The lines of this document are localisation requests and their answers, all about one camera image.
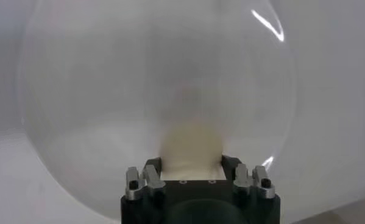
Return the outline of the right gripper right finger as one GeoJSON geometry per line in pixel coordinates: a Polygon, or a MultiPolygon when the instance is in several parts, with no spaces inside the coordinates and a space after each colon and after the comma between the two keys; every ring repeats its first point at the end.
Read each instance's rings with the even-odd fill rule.
{"type": "Polygon", "coordinates": [[[275,198],[275,186],[264,166],[255,166],[249,174],[247,166],[238,158],[222,155],[221,166],[227,180],[237,192],[257,198],[275,198]]]}

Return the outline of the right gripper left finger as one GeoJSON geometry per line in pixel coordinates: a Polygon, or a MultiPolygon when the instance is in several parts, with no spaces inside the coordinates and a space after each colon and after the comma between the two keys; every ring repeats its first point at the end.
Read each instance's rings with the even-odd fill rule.
{"type": "Polygon", "coordinates": [[[144,190],[150,197],[162,197],[165,194],[166,183],[161,176],[161,158],[146,161],[141,174],[136,167],[129,167],[126,171],[126,199],[141,200],[144,190]]]}

